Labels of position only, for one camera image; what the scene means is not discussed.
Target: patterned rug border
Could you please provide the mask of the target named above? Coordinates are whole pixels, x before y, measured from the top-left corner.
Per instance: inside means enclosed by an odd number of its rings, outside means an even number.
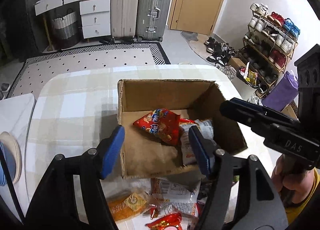
[[[72,48],[72,49],[66,49],[66,50],[60,50],[54,53],[44,53],[40,56],[31,57],[28,58],[20,72],[18,73],[17,77],[15,78],[14,82],[12,83],[12,86],[6,96],[7,98],[10,98],[13,94],[13,91],[15,90],[19,79],[22,77],[24,71],[27,69],[28,65],[39,63],[45,60],[58,58],[67,56],[70,54],[78,54],[78,53],[87,53],[87,52],[96,52],[96,51],[102,51],[102,50],[119,50],[119,49],[136,49],[136,48],[149,48],[152,54],[152,58],[155,62],[155,65],[170,65],[170,61],[164,52],[161,44],[159,42],[141,42],[141,43],[132,43],[132,44],[123,44],[123,43],[113,43],[113,44],[100,44],[100,45],[86,45],[81,46],[78,48]]]

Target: black and white rug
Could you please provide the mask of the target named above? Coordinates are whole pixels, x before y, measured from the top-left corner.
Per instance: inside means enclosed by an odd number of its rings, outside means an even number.
[[[158,42],[91,45],[28,58],[7,98],[32,93],[37,99],[43,86],[64,73],[119,66],[169,65]]]

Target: black cable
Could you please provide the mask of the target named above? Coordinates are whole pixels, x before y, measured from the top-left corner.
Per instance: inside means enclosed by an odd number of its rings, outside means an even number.
[[[3,152],[2,152],[1,148],[0,148],[0,162],[1,162],[1,166],[2,166],[2,169],[3,169],[4,175],[5,175],[5,178],[7,180],[8,188],[9,188],[9,191],[10,191],[11,198],[13,200],[14,206],[15,206],[17,212],[18,212],[18,215],[20,217],[21,222],[24,224],[25,217],[23,215],[21,206],[19,204],[19,200],[17,198],[17,194],[16,194],[16,192],[14,190],[14,186],[13,186],[13,183],[12,183],[12,180],[11,180],[11,177],[10,177],[9,169],[7,167],[7,163],[6,163],[5,159],[4,159],[4,155],[3,155]]]

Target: laundry basket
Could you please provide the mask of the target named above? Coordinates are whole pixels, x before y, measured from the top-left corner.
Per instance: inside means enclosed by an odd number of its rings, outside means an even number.
[[[58,48],[65,49],[80,42],[79,27],[76,12],[64,17],[52,19],[54,40]]]

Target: plaid tablecloth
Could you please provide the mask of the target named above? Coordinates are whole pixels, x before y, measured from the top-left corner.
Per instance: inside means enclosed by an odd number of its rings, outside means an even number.
[[[81,155],[111,135],[117,125],[117,83],[120,79],[215,81],[225,99],[241,98],[227,76],[213,66],[127,66],[57,75],[43,87],[30,124],[26,150],[29,200],[56,154],[62,153],[66,157]],[[257,155],[271,175],[272,163],[263,145],[263,138],[251,132],[247,126],[239,126],[248,149],[237,156],[247,158],[250,154]],[[107,196],[114,194],[113,191],[119,189],[119,186],[125,188],[135,182],[124,183],[116,168],[101,184]],[[75,177],[75,189],[79,216],[85,217],[78,177]]]

